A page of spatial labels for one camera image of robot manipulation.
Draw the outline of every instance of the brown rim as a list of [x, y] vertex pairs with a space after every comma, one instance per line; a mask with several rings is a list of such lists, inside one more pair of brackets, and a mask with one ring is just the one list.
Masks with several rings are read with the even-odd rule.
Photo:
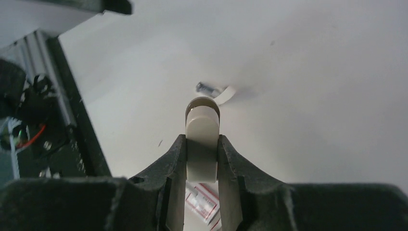
[[219, 121], [220, 113], [219, 113], [219, 108], [218, 108], [217, 103], [214, 102], [214, 100], [212, 100], [212, 99], [210, 99], [208, 97], [198, 97], [198, 98], [193, 99], [189, 103], [189, 105], [187, 106], [187, 109], [186, 109], [186, 121], [185, 122], [187, 122], [187, 115], [189, 114], [189, 112], [193, 108], [198, 107], [198, 106], [207, 106], [207, 107], [211, 107], [212, 109], [214, 109], [215, 112], [218, 115], [218, 121]]

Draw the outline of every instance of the white tabletop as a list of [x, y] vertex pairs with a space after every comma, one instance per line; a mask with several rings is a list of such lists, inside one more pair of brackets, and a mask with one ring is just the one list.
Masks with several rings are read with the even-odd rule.
[[133, 176], [184, 133], [199, 81], [233, 85], [221, 132], [286, 182], [408, 193], [405, 0], [141, 0], [61, 35], [108, 165]]

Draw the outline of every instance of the white cylindrical object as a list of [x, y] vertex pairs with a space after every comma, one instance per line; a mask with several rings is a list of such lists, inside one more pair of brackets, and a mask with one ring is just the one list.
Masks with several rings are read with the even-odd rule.
[[219, 116], [215, 109], [209, 106], [192, 108], [186, 117], [189, 182], [216, 182], [218, 138]]

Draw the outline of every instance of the red wire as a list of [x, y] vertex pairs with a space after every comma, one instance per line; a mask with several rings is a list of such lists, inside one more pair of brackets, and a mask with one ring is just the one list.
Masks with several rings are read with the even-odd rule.
[[18, 145], [18, 148], [25, 148], [30, 146], [32, 143], [34, 143], [34, 141], [36, 141], [36, 139], [38, 139], [38, 137], [44, 132], [45, 130], [45, 124], [41, 127], [41, 130], [32, 138], [30, 139], [27, 143], [22, 144], [22, 145]]

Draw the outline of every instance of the table surface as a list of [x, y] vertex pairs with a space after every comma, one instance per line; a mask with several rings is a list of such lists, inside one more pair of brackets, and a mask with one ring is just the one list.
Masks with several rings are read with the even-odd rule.
[[168, 150], [204, 81], [238, 90], [220, 131], [268, 174], [408, 193], [407, 7], [141, 0], [132, 16], [97, 15], [60, 41], [114, 176]]

